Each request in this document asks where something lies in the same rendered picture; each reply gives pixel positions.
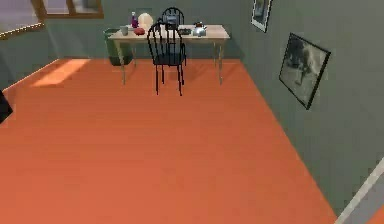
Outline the dark green bin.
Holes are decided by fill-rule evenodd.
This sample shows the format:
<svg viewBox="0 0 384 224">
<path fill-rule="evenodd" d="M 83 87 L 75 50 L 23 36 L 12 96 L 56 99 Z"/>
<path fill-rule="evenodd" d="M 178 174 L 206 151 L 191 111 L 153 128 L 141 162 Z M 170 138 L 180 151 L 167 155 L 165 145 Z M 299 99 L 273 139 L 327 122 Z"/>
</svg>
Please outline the dark green bin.
<svg viewBox="0 0 384 224">
<path fill-rule="evenodd" d="M 113 35 L 114 33 L 116 33 L 117 31 L 119 31 L 119 28 L 108 28 L 108 29 L 103 31 L 104 41 L 105 41 L 106 49 L 108 52 L 108 57 L 109 57 L 110 63 L 113 66 L 120 66 L 120 59 L 119 59 L 118 52 L 117 52 L 116 46 L 114 44 L 114 41 L 110 40 L 109 37 L 111 35 Z M 132 53 L 130 50 L 130 45 L 128 43 L 122 43 L 121 44 L 121 50 L 122 50 L 122 54 L 123 54 L 124 64 L 127 65 L 132 60 Z"/>
</svg>

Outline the pale wooden table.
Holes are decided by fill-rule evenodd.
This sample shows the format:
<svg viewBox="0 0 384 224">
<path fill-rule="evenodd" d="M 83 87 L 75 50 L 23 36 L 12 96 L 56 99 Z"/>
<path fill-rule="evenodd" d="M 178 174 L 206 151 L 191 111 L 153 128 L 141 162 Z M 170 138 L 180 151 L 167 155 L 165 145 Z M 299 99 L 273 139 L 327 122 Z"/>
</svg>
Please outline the pale wooden table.
<svg viewBox="0 0 384 224">
<path fill-rule="evenodd" d="M 222 76 L 222 66 L 223 66 L 223 57 L 224 57 L 224 46 L 225 43 L 230 39 L 229 34 L 222 25 L 205 25 L 203 27 L 203 35 L 197 35 L 194 33 L 193 25 L 181 25 L 181 28 L 191 29 L 191 33 L 188 35 L 177 36 L 175 30 L 167 31 L 164 25 L 160 26 L 160 32 L 154 34 L 150 29 L 146 31 L 144 35 L 136 35 L 134 33 L 128 33 L 123 35 L 121 31 L 114 33 L 110 40 L 115 44 L 116 50 L 118 52 L 120 63 L 123 63 L 123 55 L 121 50 L 121 45 L 123 43 L 129 43 L 136 45 L 137 43 L 153 43 L 157 39 L 161 42 L 165 41 L 165 37 L 174 38 L 175 42 L 183 43 L 211 43 L 214 45 L 214 64 L 218 65 L 218 78 L 219 83 L 223 82 Z M 121 65 L 122 72 L 125 72 L 124 65 Z"/>
</svg>

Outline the white framed picture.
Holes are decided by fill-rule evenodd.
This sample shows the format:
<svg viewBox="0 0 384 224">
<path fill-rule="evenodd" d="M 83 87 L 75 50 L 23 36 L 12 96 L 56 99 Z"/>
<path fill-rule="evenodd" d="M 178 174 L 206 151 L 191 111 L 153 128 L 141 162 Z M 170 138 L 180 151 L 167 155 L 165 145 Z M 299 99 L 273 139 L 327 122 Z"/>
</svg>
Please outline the white framed picture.
<svg viewBox="0 0 384 224">
<path fill-rule="evenodd" d="M 273 0 L 253 0 L 251 24 L 262 32 L 267 32 L 268 19 Z"/>
</svg>

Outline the silver kettle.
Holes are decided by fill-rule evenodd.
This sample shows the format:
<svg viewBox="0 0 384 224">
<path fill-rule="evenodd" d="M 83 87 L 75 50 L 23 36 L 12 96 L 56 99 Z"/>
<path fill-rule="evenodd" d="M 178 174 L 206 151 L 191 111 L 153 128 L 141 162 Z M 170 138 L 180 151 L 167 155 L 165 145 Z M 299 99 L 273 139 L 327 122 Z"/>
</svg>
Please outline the silver kettle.
<svg viewBox="0 0 384 224">
<path fill-rule="evenodd" d="M 205 36 L 206 35 L 206 29 L 207 29 L 207 27 L 204 25 L 203 22 L 196 22 L 195 27 L 192 30 L 192 34 L 194 36 L 198 36 L 198 37 Z"/>
</svg>

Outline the white door frame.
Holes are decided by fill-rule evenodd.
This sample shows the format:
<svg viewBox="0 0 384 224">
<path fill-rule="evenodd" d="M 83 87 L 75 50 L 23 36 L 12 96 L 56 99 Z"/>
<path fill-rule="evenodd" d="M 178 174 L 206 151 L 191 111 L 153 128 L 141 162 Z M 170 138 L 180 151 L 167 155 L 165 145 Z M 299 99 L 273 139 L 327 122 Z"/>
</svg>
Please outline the white door frame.
<svg viewBox="0 0 384 224">
<path fill-rule="evenodd" d="M 364 181 L 334 224 L 366 224 L 384 205 L 384 157 Z"/>
</svg>

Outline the black furniture corner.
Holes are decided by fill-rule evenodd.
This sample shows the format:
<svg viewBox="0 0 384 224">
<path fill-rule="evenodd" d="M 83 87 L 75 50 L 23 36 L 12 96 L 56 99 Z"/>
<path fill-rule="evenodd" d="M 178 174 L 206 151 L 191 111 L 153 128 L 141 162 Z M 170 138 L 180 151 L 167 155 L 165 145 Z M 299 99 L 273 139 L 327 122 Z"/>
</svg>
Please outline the black furniture corner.
<svg viewBox="0 0 384 224">
<path fill-rule="evenodd" d="M 13 113 L 12 105 L 4 92 L 0 90 L 0 124 L 2 124 Z"/>
</svg>

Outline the black framed picture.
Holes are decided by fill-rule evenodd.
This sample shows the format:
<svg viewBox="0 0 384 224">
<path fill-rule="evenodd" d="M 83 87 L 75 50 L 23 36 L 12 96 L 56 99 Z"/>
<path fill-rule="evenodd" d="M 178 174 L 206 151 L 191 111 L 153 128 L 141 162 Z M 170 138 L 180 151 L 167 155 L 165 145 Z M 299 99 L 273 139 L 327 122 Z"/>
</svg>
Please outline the black framed picture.
<svg viewBox="0 0 384 224">
<path fill-rule="evenodd" d="M 306 109 L 311 108 L 331 52 L 290 33 L 279 80 Z"/>
</svg>

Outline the cream round bowl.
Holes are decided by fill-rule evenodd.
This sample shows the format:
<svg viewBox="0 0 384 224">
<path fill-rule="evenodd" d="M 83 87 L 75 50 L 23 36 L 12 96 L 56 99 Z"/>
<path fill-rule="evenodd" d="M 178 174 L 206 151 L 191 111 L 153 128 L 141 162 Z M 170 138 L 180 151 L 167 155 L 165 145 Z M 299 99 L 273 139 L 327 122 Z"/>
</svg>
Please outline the cream round bowl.
<svg viewBox="0 0 384 224">
<path fill-rule="evenodd" d="M 152 16 L 146 12 L 138 16 L 139 27 L 148 30 L 154 23 Z"/>
</svg>

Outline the brown framed window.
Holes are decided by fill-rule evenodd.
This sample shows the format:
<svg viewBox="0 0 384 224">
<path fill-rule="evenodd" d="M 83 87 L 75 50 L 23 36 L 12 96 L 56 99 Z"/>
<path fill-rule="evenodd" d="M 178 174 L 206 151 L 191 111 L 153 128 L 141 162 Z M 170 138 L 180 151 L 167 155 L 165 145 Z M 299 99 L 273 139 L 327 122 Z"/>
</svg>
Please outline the brown framed window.
<svg viewBox="0 0 384 224">
<path fill-rule="evenodd" d="M 0 0 L 0 40 L 44 27 L 42 0 Z"/>
<path fill-rule="evenodd" d="M 102 19 L 101 0 L 40 0 L 49 19 Z"/>
</svg>

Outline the black spindle-back chair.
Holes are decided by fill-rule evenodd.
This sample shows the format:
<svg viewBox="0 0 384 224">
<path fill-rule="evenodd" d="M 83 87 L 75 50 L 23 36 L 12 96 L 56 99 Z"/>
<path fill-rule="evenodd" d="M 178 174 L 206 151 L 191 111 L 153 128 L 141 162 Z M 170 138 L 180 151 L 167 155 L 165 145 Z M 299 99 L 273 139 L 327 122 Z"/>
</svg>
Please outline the black spindle-back chair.
<svg viewBox="0 0 384 224">
<path fill-rule="evenodd" d="M 158 21 L 147 32 L 147 43 L 155 66 L 155 91 L 159 94 L 159 82 L 165 83 L 164 67 L 177 69 L 178 91 L 182 95 L 184 70 L 186 64 L 186 47 L 178 29 L 170 23 Z"/>
<path fill-rule="evenodd" d="M 180 25 L 184 24 L 184 14 L 177 7 L 169 7 L 162 13 L 161 19 L 167 23 L 168 29 L 178 29 Z"/>
</svg>

